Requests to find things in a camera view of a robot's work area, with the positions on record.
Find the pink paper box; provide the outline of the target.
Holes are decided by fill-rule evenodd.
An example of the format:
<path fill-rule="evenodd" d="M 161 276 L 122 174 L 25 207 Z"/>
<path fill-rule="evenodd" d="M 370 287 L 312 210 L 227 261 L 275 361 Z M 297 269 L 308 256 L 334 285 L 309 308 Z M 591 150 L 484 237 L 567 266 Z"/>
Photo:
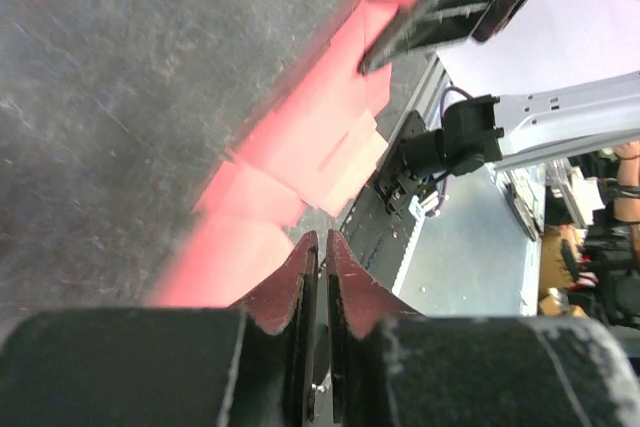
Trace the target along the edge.
<path fill-rule="evenodd" d="M 337 216 L 387 144 L 376 117 L 391 70 L 363 75 L 364 51 L 417 0 L 348 0 L 238 136 L 195 205 L 197 220 L 151 296 L 154 306 L 229 305 L 277 270 L 286 229 L 307 208 Z"/>

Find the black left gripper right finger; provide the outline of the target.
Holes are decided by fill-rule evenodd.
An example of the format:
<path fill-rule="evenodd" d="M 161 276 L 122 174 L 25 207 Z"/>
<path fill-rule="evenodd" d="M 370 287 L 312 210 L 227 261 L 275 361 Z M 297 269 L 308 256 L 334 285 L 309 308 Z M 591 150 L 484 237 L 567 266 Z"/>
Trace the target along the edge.
<path fill-rule="evenodd" d="M 334 415 L 345 426 L 635 426 L 639 384 L 600 323 L 427 317 L 327 241 Z"/>

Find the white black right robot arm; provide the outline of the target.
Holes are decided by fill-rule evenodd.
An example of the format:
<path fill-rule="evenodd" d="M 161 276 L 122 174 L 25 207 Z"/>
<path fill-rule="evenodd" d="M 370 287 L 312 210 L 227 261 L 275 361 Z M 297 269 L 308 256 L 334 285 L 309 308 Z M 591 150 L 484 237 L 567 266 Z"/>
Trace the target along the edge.
<path fill-rule="evenodd" d="M 528 0 L 411 0 L 368 47 L 358 65 L 373 74 L 396 57 L 495 36 Z M 520 168 L 591 148 L 639 130 L 639 76 L 628 73 L 546 92 L 485 95 L 455 103 L 439 128 L 412 134 L 390 150 L 375 188 L 401 215 L 420 190 L 492 163 Z"/>

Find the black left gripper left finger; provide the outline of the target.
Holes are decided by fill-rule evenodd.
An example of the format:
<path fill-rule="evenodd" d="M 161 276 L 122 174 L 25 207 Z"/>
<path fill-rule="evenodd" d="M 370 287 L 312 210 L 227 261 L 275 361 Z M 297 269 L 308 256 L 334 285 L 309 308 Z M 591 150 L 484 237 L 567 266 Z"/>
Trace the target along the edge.
<path fill-rule="evenodd" d="M 5 426 L 306 426 L 318 245 L 227 308 L 42 312 L 1 349 Z"/>

